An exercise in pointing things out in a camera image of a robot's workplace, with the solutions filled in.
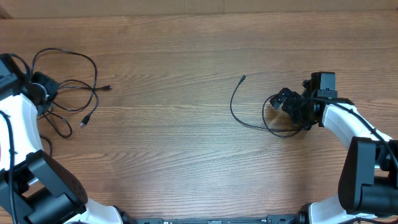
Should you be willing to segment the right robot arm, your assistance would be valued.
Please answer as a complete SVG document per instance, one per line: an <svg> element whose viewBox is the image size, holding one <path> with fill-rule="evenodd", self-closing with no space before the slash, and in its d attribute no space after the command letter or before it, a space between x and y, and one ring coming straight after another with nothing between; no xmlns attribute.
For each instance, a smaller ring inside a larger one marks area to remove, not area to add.
<svg viewBox="0 0 398 224"><path fill-rule="evenodd" d="M336 75L315 72L299 94L288 88L270 98L299 129L327 128L348 152L338 192L303 207L296 223L373 222L397 215L397 141L364 119L354 103L338 97Z"/></svg>

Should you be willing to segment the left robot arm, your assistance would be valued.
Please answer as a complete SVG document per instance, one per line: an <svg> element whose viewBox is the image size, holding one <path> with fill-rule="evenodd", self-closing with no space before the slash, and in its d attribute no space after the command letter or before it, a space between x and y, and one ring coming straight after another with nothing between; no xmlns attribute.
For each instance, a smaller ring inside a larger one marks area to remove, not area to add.
<svg viewBox="0 0 398 224"><path fill-rule="evenodd" d="M128 214L88 198L80 181L42 147L37 119L60 85L16 54L1 54L1 207L14 223L132 223Z"/></svg>

